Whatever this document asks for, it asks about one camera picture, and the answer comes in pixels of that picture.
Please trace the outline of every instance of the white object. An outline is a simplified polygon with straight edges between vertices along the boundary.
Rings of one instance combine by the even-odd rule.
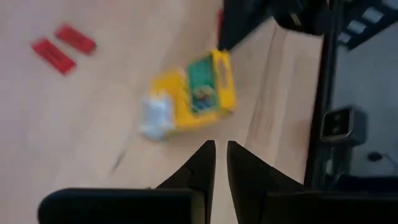
[[[339,36],[338,36],[338,40],[344,42],[345,44],[351,40],[351,36],[342,32]]]
[[[173,108],[173,101],[168,95],[144,101],[141,133],[155,141],[166,137],[167,133],[175,129]]]
[[[382,12],[378,11],[374,7],[370,7],[363,13],[362,18],[365,18],[375,24],[378,23],[383,16],[384,14]]]
[[[357,33],[357,34],[360,34],[360,33],[362,33],[364,30],[365,30],[365,28],[366,28],[366,26],[363,24],[363,23],[361,23],[361,22],[358,22],[358,21],[356,21],[356,20],[353,20],[353,21],[351,21],[349,24],[348,24],[348,27],[347,27],[349,30],[351,30],[351,31],[353,31],[353,32],[355,32],[355,33]]]

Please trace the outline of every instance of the black panel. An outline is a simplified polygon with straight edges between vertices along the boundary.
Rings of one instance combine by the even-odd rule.
[[[323,189],[326,173],[326,161],[329,159],[330,147],[320,142],[323,115],[330,110],[333,96],[333,85],[336,74],[337,38],[343,20],[343,1],[330,0],[333,14],[332,27],[325,34],[322,57],[318,74],[317,96],[312,115],[310,145],[305,171],[304,186],[308,189]]]
[[[59,190],[43,199],[39,223],[210,223],[215,161],[207,141],[156,189]]]
[[[40,204],[40,224],[191,222],[192,191],[65,189]]]
[[[382,17],[377,22],[372,22],[363,18],[362,15],[366,10],[372,8],[382,13]],[[353,32],[348,28],[351,21],[356,20],[366,26],[363,32]],[[345,22],[343,24],[343,32],[351,36],[350,40],[346,43],[341,42],[347,46],[349,50],[356,48],[365,41],[374,37],[384,29],[398,21],[398,10],[389,8],[383,1],[375,0],[355,0],[349,3],[345,10]]]
[[[342,175],[333,186],[339,192],[371,192],[374,194],[398,193],[398,177],[355,177]]]
[[[397,195],[270,194],[261,223],[397,223]]]
[[[325,0],[224,0],[223,13],[219,50],[231,50],[270,17],[285,29],[314,35],[324,34],[331,24]]]

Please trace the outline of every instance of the blurry object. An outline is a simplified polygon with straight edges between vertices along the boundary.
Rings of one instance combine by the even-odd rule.
[[[31,46],[38,55],[52,64],[64,76],[76,66],[76,63],[72,59],[61,52],[60,49],[46,38],[36,40]]]
[[[185,68],[164,72],[152,83],[146,105],[142,132],[155,140],[230,114],[236,97],[228,53],[213,50]]]
[[[375,177],[358,177],[343,174],[332,191],[334,192],[367,192],[370,194],[398,193],[398,177],[392,175]]]
[[[224,0],[218,49],[231,50],[272,17],[285,29],[323,35],[331,29],[333,13],[326,0]]]
[[[353,0],[346,3],[341,44],[356,48],[398,21],[396,0]]]
[[[352,106],[325,113],[320,139],[333,145],[358,146],[366,141],[368,117]]]
[[[63,24],[55,32],[55,36],[87,55],[91,54],[96,48],[94,40],[81,34],[68,24]]]

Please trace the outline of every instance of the yellow package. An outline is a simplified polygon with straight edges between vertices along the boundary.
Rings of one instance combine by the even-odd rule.
[[[169,114],[161,136],[217,122],[236,107],[228,52],[212,50],[185,68],[164,72],[151,86],[151,99],[161,99],[156,107]]]

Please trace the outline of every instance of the gray floor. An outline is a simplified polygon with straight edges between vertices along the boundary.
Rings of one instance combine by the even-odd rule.
[[[388,159],[366,160],[379,151],[398,161],[397,38],[398,23],[350,52],[338,51],[333,107],[357,105],[369,116],[368,140],[353,150],[353,175],[398,175]]]

